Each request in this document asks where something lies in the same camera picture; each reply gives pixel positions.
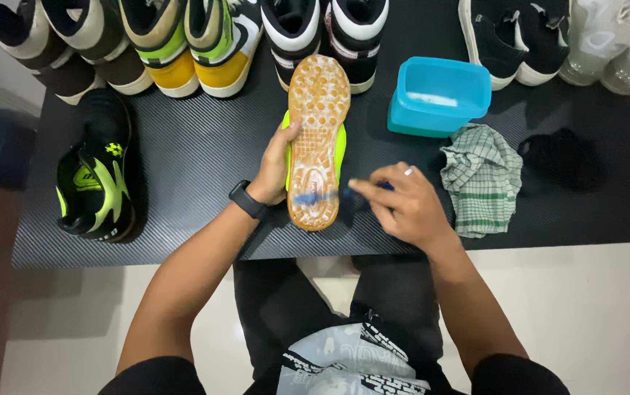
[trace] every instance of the person's right hand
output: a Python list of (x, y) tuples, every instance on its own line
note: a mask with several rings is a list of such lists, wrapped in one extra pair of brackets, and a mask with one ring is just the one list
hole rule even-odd
[[(395, 191), (376, 185), (385, 181)], [(391, 236), (415, 245), (428, 255), (443, 245), (460, 245), (434, 187), (417, 167), (399, 162), (376, 170), (369, 181), (351, 179), (349, 187), (368, 199), (383, 230)]]

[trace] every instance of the black carbon fiber table surface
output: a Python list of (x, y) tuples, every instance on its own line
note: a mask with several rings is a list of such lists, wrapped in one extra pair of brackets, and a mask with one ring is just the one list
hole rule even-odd
[[(439, 147), (449, 139), (392, 133), (387, 106), (398, 67), (411, 56), (468, 60), (454, 0), (396, 0), (390, 5), (370, 91), (352, 98), (342, 183), (404, 160), (419, 166), (437, 187), (450, 221), (453, 209), (442, 189)], [(47, 93), (29, 188), (14, 247), (17, 268), (158, 264), (208, 223), (227, 203), (237, 181), (256, 175), (260, 157), (287, 109), (263, 39), (244, 89), (229, 100), (197, 94), (171, 99), (156, 89), (129, 98), (135, 107), (139, 145), (127, 158), (130, 193), (139, 226), (132, 241), (109, 245), (67, 236), (56, 228), (56, 161), (80, 136), (74, 107)], [(507, 233), (465, 239), (469, 249), (630, 242), (630, 96), (599, 84), (578, 88), (558, 77), (534, 88), (513, 82), (493, 94), (486, 117), (516, 148), (526, 137), (569, 127), (591, 140), (606, 168), (593, 193), (550, 188), (520, 195)], [(294, 226), (280, 207), (249, 239), (244, 259), (289, 256), (380, 255), (413, 251), (385, 235), (368, 205), (343, 201), (337, 221), (319, 233)]]

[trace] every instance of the gum rubber sole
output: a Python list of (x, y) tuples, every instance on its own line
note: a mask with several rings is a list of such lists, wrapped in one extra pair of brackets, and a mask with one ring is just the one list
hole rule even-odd
[[(352, 97), (349, 80), (337, 60), (310, 55), (293, 72), (288, 112), (301, 122), (291, 143), (288, 213), (298, 227), (316, 231), (334, 222), (339, 211), (335, 145)], [(326, 198), (315, 204), (294, 204), (298, 195)]]

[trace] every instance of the green checkered towel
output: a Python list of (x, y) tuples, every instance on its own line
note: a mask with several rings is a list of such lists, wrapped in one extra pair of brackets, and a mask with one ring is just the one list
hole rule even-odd
[(522, 158), (488, 125), (466, 124), (440, 148), (440, 173), (456, 212), (456, 232), (466, 238), (507, 232), (522, 182)]

